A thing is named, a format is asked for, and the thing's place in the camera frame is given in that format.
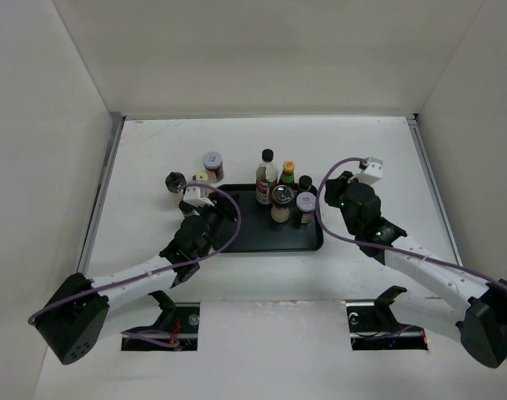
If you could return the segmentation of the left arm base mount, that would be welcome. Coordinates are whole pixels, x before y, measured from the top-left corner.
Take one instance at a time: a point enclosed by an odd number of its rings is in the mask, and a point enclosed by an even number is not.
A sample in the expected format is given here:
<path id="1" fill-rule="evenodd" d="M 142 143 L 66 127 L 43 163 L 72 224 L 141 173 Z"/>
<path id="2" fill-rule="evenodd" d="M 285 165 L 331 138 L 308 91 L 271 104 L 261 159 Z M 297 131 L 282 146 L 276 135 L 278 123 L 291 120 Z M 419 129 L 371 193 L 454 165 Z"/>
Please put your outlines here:
<path id="1" fill-rule="evenodd" d="M 132 327 L 123 335 L 123 352 L 195 352 L 198 350 L 201 305 L 199 302 L 174 302 L 165 292 L 143 297 L 152 311 L 150 322 Z"/>

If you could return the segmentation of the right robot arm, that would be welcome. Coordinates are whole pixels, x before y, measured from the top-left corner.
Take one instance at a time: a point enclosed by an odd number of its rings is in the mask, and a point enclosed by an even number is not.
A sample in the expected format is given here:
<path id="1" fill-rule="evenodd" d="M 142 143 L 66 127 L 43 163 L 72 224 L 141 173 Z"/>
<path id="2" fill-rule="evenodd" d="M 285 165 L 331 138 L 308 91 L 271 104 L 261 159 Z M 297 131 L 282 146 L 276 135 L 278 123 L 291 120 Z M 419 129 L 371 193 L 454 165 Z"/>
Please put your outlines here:
<path id="1" fill-rule="evenodd" d="M 507 281 L 494 279 L 426 253 L 401 227 L 381 214 L 374 189 L 351 172 L 326 177 L 319 193 L 342 215 L 348 242 L 367 257 L 412 278 L 439 297 L 418 301 L 405 287 L 390 287 L 375 300 L 375 323 L 428 328 L 459 343 L 478 363 L 497 368 L 507 358 Z"/>

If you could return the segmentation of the small black-cap spice bottle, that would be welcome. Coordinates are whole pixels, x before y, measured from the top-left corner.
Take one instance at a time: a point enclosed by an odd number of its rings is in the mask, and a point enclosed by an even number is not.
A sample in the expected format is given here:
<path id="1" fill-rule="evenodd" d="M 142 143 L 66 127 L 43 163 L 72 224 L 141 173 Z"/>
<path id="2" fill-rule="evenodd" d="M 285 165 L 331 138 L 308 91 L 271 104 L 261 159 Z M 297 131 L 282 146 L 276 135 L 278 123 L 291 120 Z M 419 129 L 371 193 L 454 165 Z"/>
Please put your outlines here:
<path id="1" fill-rule="evenodd" d="M 309 175 L 302 175 L 298 181 L 298 191 L 300 193 L 309 192 L 313 186 L 312 178 Z"/>

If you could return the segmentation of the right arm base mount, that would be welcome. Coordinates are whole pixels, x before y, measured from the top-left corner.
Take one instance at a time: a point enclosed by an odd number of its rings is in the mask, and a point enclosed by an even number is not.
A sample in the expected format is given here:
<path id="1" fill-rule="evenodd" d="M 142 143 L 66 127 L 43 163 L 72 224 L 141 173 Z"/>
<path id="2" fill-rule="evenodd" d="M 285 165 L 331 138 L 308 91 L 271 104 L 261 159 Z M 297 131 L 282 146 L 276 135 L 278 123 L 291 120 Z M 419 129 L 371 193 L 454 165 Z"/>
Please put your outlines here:
<path id="1" fill-rule="evenodd" d="M 346 302 L 350 346 L 354 351 L 427 351 L 424 329 L 398 322 L 390 306 L 407 292 L 393 286 L 375 299 Z"/>

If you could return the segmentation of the red-label lid brown jar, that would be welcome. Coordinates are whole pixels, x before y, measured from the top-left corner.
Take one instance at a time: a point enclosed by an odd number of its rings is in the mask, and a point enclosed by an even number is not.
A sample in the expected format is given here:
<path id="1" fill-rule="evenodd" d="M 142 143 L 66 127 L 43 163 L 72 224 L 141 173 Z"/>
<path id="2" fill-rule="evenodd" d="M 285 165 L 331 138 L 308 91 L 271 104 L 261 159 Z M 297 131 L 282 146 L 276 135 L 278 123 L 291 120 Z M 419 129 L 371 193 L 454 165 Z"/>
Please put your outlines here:
<path id="1" fill-rule="evenodd" d="M 206 152 L 203 156 L 203 166 L 211 182 L 217 183 L 224 178 L 223 158 L 219 152 Z"/>

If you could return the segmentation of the silver-lid white powder jar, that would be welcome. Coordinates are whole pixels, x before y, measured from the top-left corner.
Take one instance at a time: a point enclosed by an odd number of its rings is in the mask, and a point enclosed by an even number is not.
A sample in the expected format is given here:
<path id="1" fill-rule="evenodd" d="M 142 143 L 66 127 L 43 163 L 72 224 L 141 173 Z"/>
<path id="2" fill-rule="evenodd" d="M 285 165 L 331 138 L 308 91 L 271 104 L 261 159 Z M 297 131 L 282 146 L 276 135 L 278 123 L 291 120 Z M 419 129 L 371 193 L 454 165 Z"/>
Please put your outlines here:
<path id="1" fill-rule="evenodd" d="M 273 190 L 271 218 L 277 223 L 285 223 L 290 218 L 290 208 L 294 200 L 294 190 L 286 185 L 278 185 Z"/>

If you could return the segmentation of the yellow-cap red sauce bottle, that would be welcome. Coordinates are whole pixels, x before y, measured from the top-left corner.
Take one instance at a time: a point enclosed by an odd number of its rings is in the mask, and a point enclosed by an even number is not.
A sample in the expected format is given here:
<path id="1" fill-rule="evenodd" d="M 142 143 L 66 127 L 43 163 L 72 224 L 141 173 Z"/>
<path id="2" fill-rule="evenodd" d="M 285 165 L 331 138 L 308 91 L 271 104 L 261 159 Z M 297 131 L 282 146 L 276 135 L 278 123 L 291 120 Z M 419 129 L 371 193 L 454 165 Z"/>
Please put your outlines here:
<path id="1" fill-rule="evenodd" d="M 295 189 L 296 182 L 294 177 L 295 163 L 287 160 L 283 163 L 282 172 L 279 177 L 279 185 L 285 185 L 289 188 Z"/>

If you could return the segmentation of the tall black-cap sauce bottle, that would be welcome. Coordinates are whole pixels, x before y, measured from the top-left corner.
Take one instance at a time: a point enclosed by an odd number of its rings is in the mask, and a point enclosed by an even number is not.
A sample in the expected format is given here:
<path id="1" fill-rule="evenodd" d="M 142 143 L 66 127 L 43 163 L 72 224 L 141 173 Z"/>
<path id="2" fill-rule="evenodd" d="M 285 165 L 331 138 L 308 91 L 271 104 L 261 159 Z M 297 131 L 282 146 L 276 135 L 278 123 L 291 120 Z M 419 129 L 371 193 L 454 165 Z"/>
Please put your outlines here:
<path id="1" fill-rule="evenodd" d="M 262 162 L 256 170 L 256 199 L 261 205 L 272 202 L 272 192 L 279 177 L 278 169 L 274 164 L 274 152 L 271 149 L 262 151 Z"/>

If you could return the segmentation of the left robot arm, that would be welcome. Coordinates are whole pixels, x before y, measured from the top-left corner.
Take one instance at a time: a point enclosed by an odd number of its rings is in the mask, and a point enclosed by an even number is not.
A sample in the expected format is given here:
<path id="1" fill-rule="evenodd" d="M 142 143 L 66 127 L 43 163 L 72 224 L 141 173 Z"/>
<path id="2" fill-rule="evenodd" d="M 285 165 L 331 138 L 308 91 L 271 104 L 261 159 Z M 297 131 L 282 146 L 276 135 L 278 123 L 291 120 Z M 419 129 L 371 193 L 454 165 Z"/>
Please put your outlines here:
<path id="1" fill-rule="evenodd" d="M 102 277 L 77 272 L 29 319 L 58 361 L 70 365 L 106 336 L 161 348 L 180 344 L 181 321 L 168 291 L 186 283 L 202 262 L 232 244 L 242 225 L 237 201 L 216 190 L 210 204 L 186 217 L 171 242 L 149 260 Z"/>

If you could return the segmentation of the red-label lid spice jar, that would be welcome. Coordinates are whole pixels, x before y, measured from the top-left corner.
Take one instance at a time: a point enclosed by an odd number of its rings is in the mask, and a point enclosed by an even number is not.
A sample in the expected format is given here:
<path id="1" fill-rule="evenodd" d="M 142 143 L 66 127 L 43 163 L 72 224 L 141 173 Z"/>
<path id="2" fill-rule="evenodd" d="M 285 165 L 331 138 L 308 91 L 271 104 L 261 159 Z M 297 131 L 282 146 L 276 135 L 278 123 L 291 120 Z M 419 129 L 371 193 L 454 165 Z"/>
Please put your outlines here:
<path id="1" fill-rule="evenodd" d="M 315 214 L 316 196 L 311 192 L 301 192 L 296 197 L 296 221 L 299 224 L 310 223 Z"/>

